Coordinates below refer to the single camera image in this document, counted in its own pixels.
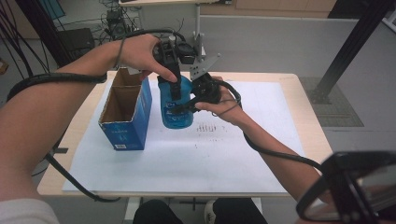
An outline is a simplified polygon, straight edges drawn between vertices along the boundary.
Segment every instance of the open box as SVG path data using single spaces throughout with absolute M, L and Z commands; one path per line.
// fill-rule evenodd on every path
M 114 149 L 145 148 L 151 103 L 149 80 L 140 81 L 127 68 L 120 68 L 99 118 L 99 126 Z

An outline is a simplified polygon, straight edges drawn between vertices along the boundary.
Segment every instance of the hand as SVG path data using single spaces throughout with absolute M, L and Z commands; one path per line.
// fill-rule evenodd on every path
M 218 80 L 222 80 L 221 77 L 213 77 Z M 230 122 L 233 125 L 239 125 L 240 121 L 244 120 L 248 115 L 238 105 L 235 98 L 230 94 L 227 88 L 220 86 L 221 99 L 216 105 L 210 103 L 199 102 L 195 104 L 195 107 L 200 110 L 210 111 L 219 118 Z
M 124 40 L 120 61 L 132 68 L 142 71 L 141 79 L 151 72 L 157 73 L 168 81 L 176 82 L 176 76 L 163 67 L 152 56 L 154 47 L 160 43 L 160 39 L 153 35 L 138 35 Z

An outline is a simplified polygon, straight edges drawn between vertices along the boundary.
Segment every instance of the dark pants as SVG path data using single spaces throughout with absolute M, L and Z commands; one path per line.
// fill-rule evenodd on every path
M 213 204 L 216 224 L 266 224 L 251 199 L 224 198 Z M 143 203 L 134 215 L 134 224 L 183 224 L 169 206 L 160 200 Z

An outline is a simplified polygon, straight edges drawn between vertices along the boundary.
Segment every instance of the white paper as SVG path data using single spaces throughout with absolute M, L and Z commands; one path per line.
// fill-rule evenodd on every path
M 300 155 L 302 146 L 279 83 L 230 82 L 244 110 L 267 132 Z M 211 113 L 194 113 L 186 129 L 163 126 L 160 91 L 150 81 L 152 108 L 146 147 L 116 151 L 98 125 L 111 82 L 94 111 L 70 169 L 85 188 L 134 193 L 286 192 L 239 128 Z M 77 190 L 68 181 L 64 190 Z

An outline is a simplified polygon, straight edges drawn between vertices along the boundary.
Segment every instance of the wooden table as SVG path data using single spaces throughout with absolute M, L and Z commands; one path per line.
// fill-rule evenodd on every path
M 114 78 L 114 72 L 109 72 L 108 79 Z M 225 80 L 235 81 L 260 81 L 280 83 L 284 96 L 288 103 L 292 119 L 300 137 L 300 141 L 307 158 L 317 162 L 322 162 L 331 153 L 330 145 L 322 131 L 317 117 L 309 103 L 304 89 L 294 74 L 268 74 L 268 73 L 210 73 L 212 76 L 220 76 Z M 80 110 L 73 118 L 65 133 L 60 147 L 67 147 L 65 154 L 56 154 L 55 158 L 66 169 L 70 169 L 75 151 L 78 147 L 87 126 L 90 122 L 93 110 L 96 108 L 104 92 L 105 85 L 97 85 L 88 96 Z M 44 174 L 38 192 L 42 195 L 80 195 L 79 192 L 63 191 L 65 178 L 59 174 L 52 166 Z M 108 196 L 136 196 L 132 192 L 100 192 L 101 195 Z

